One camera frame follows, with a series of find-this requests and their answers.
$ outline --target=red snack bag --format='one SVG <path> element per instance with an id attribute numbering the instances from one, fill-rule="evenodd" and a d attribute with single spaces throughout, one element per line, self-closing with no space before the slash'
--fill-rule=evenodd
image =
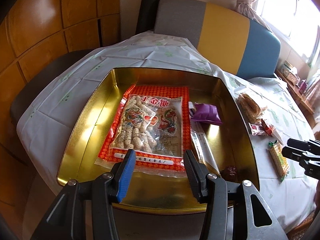
<path id="1" fill-rule="evenodd" d="M 191 147 L 188 101 L 187 87 L 132 85 L 98 159 L 120 162 L 128 149 L 134 149 L 137 166 L 184 171 L 183 153 Z M 96 163 L 105 166 L 98 159 Z"/>

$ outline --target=plastic bag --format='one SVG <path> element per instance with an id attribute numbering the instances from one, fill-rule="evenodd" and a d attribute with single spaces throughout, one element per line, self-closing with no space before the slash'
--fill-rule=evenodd
<path id="1" fill-rule="evenodd" d="M 110 168 L 134 149 L 136 170 L 184 177 L 183 153 L 191 147 L 188 99 L 187 87 L 131 86 L 96 164 Z"/>
<path id="2" fill-rule="evenodd" d="M 216 106 L 209 104 L 195 104 L 196 113 L 192 120 L 213 125 L 222 125 Z"/>

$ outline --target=tissue box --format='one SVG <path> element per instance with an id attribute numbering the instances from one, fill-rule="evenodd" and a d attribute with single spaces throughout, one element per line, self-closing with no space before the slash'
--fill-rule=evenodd
<path id="1" fill-rule="evenodd" d="M 290 70 L 286 66 L 282 66 L 281 73 L 289 80 L 292 84 L 298 85 L 300 78 L 295 76 L 290 72 Z"/>

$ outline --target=metal screw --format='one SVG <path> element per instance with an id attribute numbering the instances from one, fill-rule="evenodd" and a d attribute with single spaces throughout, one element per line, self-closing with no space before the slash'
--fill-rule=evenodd
<path id="1" fill-rule="evenodd" d="M 218 176 L 216 175 L 216 174 L 214 174 L 214 173 L 209 173 L 208 174 L 208 178 L 209 179 L 216 179 Z"/>
<path id="2" fill-rule="evenodd" d="M 77 184 L 77 181 L 75 179 L 71 179 L 68 181 L 69 186 L 74 186 L 75 184 Z"/>
<path id="3" fill-rule="evenodd" d="M 246 179 L 243 181 L 243 185 L 245 185 L 246 187 L 250 187 L 252 185 L 252 182 Z"/>
<path id="4" fill-rule="evenodd" d="M 102 177 L 104 179 L 111 179 L 112 178 L 112 174 L 110 172 L 106 172 L 102 174 Z"/>

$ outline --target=dark gray chair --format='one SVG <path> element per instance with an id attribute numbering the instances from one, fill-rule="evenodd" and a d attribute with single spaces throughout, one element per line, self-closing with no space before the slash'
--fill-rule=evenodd
<path id="1" fill-rule="evenodd" d="M 76 50 L 62 55 L 40 71 L 16 96 L 10 106 L 12 123 L 17 126 L 20 117 L 40 92 L 57 76 L 71 67 L 93 49 Z"/>

